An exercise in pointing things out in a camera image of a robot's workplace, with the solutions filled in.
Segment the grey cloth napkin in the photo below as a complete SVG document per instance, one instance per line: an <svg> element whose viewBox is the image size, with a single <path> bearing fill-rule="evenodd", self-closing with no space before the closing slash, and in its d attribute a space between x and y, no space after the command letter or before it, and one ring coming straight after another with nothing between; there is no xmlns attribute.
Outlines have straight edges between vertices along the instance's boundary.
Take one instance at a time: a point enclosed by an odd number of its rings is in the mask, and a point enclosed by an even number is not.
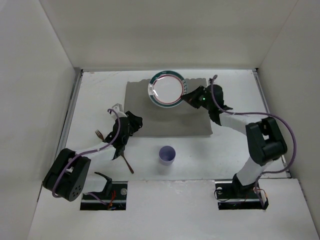
<svg viewBox="0 0 320 240"><path fill-rule="evenodd" d="M185 101L170 108L154 104L147 93L149 80L128 82L124 110L142 118L141 138L206 137L213 134L208 111L193 108Z"/></svg>

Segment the white plate with green rim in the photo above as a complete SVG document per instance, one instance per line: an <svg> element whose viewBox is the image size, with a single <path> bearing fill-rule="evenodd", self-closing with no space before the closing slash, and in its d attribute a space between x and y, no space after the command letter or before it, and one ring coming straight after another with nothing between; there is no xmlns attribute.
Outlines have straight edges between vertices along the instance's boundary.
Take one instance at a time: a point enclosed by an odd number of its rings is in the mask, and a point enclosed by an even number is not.
<svg viewBox="0 0 320 240"><path fill-rule="evenodd" d="M164 70L148 81L147 92L158 107L173 108L182 102L182 96L188 92L188 84L178 72Z"/></svg>

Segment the purple plastic cup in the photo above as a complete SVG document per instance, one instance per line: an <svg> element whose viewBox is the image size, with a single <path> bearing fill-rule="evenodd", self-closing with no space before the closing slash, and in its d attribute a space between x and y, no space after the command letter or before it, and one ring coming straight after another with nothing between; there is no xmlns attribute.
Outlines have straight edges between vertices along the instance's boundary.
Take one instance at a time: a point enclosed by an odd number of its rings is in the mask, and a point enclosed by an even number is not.
<svg viewBox="0 0 320 240"><path fill-rule="evenodd" d="M172 146L166 145L159 150L159 160L164 166L169 166L176 158L176 151Z"/></svg>

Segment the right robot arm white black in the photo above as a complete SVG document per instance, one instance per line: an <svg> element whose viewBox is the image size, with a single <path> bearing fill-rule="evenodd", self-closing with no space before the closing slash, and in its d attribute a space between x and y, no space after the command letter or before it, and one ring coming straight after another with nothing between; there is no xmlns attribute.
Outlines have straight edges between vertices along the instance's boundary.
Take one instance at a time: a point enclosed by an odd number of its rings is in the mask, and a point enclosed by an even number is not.
<svg viewBox="0 0 320 240"><path fill-rule="evenodd" d="M219 85L199 86L182 95L181 99L195 109L206 109L211 121L217 125L231 128L246 136L249 158L232 178L232 192L237 198L252 191L258 176L271 162L288 151L274 117L255 119L247 113L227 113L232 108L225 105L223 89Z"/></svg>

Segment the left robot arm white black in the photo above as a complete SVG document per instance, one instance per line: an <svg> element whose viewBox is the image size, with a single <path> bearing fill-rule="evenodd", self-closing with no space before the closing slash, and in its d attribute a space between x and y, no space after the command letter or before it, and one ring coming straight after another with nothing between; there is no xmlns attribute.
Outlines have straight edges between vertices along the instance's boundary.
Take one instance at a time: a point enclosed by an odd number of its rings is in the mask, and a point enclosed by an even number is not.
<svg viewBox="0 0 320 240"><path fill-rule="evenodd" d="M98 130L95 132L102 140L100 145L80 153L64 148L57 155L42 182L43 187L51 191L53 197L63 198L69 202L74 201L80 193L84 192L91 164L91 159L87 155L106 151L109 161L124 157L129 138L143 127L143 118L130 111L125 112L124 116L120 116L112 109L108 111L114 114L115 123L112 131L106 137L103 137Z"/></svg>

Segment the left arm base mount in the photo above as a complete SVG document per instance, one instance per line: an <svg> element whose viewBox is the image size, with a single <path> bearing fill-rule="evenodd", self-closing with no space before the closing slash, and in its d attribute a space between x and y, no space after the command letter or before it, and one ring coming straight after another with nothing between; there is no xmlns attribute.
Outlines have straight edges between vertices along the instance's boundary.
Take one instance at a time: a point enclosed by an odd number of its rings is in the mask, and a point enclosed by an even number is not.
<svg viewBox="0 0 320 240"><path fill-rule="evenodd" d="M114 181L103 173L88 177L80 200L81 211L125 211L128 182Z"/></svg>

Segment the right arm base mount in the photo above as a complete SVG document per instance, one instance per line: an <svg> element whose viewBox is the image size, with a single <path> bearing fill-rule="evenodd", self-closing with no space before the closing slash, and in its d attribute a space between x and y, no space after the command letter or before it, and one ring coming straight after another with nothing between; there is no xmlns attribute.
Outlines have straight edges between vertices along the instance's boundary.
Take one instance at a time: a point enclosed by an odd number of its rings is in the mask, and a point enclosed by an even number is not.
<svg viewBox="0 0 320 240"><path fill-rule="evenodd" d="M215 181L214 198L219 210L263 210L269 207L269 198L264 189L249 186L244 193L237 193L232 180Z"/></svg>

